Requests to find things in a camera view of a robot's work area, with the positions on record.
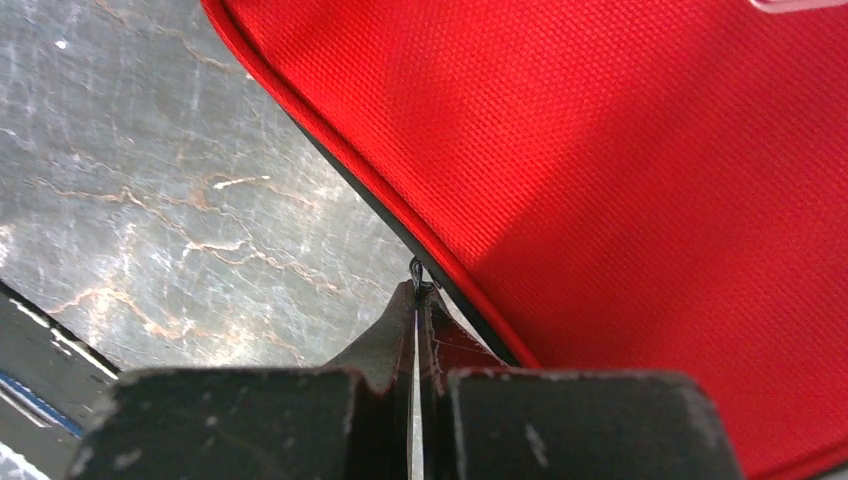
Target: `red fabric edge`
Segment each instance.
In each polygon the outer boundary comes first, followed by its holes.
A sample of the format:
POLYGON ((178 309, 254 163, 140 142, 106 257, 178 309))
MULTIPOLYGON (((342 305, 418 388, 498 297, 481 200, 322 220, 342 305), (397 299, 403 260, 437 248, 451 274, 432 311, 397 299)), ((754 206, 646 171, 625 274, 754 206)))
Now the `red fabric edge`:
POLYGON ((264 58, 248 43, 233 21, 224 0, 203 0, 201 3, 212 27, 215 28, 218 35, 224 40, 224 44, 244 65, 250 75, 271 94, 274 100, 283 106, 286 113, 321 142, 421 242, 421 245, 433 256, 459 290, 489 322, 512 354, 515 355, 515 358, 525 367, 541 367, 539 360, 527 348, 515 330, 504 320, 503 316, 498 313, 495 306, 477 287, 462 264, 451 254, 424 220, 368 164, 362 155, 299 95, 295 88, 273 71, 264 58))

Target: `gray marble table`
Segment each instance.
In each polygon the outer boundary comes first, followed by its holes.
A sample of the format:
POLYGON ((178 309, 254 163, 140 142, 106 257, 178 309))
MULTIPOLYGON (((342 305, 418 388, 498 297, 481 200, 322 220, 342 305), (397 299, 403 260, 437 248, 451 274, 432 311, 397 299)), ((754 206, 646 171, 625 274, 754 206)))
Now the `gray marble table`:
POLYGON ((410 253, 196 0, 0 5, 0 277, 123 368, 314 365, 410 253))

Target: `red bag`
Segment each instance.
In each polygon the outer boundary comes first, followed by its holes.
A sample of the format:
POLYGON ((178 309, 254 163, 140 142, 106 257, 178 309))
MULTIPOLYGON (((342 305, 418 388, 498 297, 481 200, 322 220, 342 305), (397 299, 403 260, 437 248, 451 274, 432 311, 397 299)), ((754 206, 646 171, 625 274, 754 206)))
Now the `red bag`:
POLYGON ((683 370, 796 478, 848 460, 848 7, 781 1, 205 7, 521 364, 683 370))

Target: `marble surface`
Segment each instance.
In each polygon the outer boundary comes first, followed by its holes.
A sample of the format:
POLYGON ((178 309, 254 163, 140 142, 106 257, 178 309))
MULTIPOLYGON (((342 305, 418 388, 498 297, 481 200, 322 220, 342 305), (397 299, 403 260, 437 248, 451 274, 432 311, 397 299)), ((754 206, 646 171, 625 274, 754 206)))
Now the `marble surface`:
POLYGON ((0 5, 0 277, 122 368, 315 365, 410 253, 195 0, 0 5))

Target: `red fabric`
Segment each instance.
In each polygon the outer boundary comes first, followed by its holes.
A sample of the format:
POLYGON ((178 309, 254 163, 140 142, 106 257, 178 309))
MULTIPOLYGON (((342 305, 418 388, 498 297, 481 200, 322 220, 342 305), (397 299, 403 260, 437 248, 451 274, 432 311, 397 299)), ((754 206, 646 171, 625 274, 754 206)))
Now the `red fabric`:
POLYGON ((688 372, 752 477, 848 460, 848 8, 205 6, 525 365, 688 372))

